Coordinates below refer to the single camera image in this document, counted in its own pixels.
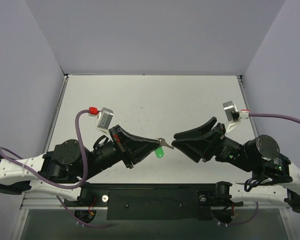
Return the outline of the green key tag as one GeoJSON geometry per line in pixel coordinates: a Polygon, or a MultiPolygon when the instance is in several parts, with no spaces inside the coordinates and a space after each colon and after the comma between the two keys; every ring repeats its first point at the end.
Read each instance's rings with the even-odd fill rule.
{"type": "Polygon", "coordinates": [[[154,151],[155,155],[157,158],[162,158],[164,156],[164,150],[162,147],[159,147],[157,148],[155,151],[154,151]]]}

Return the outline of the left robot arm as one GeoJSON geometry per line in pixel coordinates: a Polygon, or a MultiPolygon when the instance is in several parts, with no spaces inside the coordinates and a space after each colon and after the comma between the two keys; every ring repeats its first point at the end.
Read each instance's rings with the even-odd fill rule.
{"type": "MultiPolygon", "coordinates": [[[[84,150],[87,179],[100,174],[118,162],[131,169],[161,147],[159,139],[132,135],[119,125],[99,137],[93,150],[84,150]]],[[[88,182],[73,188],[83,179],[84,164],[78,140],[57,144],[53,151],[37,157],[11,162],[0,155],[0,193],[21,195],[36,192],[55,195],[82,206],[89,205],[94,194],[88,182]]]]}

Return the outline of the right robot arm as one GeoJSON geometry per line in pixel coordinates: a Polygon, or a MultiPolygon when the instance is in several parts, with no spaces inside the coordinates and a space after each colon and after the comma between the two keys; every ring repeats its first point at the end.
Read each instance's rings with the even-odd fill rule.
{"type": "Polygon", "coordinates": [[[273,203],[300,214],[300,169],[280,152],[278,143],[264,134],[240,144],[227,133],[225,125],[212,117],[202,126],[176,133],[172,146],[196,163],[215,159],[251,173],[243,184],[217,182],[214,202],[273,203]]]}

